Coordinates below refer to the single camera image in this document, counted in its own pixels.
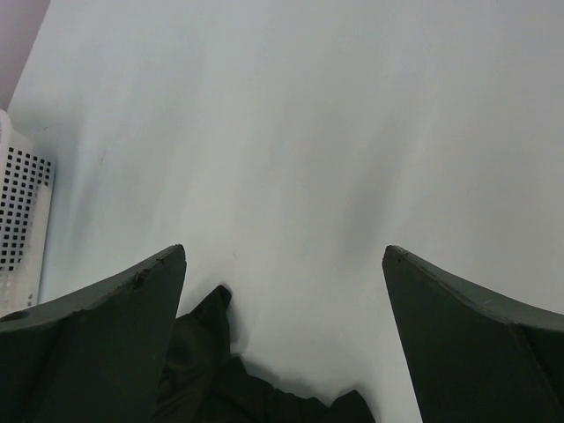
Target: black fabric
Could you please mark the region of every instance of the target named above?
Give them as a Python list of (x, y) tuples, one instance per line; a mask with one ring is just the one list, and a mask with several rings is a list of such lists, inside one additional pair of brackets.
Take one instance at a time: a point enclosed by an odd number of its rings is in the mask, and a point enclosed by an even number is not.
[(372, 423), (357, 391), (327, 407), (247, 374), (229, 351), (231, 294), (217, 287), (176, 320), (160, 378), (154, 423)]

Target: white floor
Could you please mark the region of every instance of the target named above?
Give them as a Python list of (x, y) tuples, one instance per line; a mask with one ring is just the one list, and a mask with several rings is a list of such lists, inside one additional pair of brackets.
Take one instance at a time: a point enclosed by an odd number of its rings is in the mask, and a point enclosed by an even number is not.
[(564, 312), (563, 12), (52, 0), (10, 109), (59, 158), (43, 300), (180, 242), (255, 371), (417, 421), (387, 244)]

